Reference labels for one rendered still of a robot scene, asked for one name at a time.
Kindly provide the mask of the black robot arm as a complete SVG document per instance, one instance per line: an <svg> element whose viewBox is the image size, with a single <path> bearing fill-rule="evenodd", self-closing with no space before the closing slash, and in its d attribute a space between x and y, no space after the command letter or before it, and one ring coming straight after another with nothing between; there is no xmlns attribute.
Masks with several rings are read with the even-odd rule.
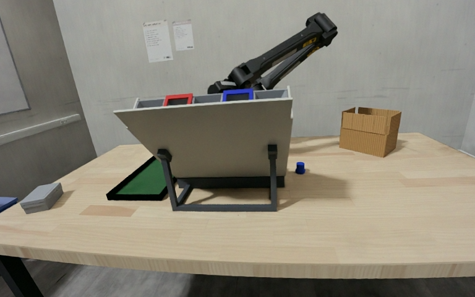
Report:
<svg viewBox="0 0 475 297"><path fill-rule="evenodd" d="M306 20L306 28L264 54L240 63L231 70L228 78L217 80L209 85L207 94L250 88L253 91L273 90L280 80L312 53L324 46L330 45L337 34L337 26L325 13L318 12ZM269 74L261 77L265 71L279 62L282 63Z"/></svg>

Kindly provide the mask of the blue plug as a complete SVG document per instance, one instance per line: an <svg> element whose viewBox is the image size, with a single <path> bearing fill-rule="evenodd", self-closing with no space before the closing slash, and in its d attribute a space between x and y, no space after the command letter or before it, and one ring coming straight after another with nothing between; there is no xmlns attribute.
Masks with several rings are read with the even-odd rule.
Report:
<svg viewBox="0 0 475 297"><path fill-rule="evenodd" d="M304 162L297 162L296 163L296 173L297 174L304 174L305 173L305 163Z"/></svg>

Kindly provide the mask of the brown cardboard box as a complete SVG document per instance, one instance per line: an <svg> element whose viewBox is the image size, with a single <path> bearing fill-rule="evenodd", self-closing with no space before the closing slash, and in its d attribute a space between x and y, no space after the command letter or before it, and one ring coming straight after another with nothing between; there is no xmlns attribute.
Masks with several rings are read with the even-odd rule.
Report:
<svg viewBox="0 0 475 297"><path fill-rule="evenodd" d="M339 148L384 158L396 148L401 111L358 107L356 114L355 110L342 111Z"/></svg>

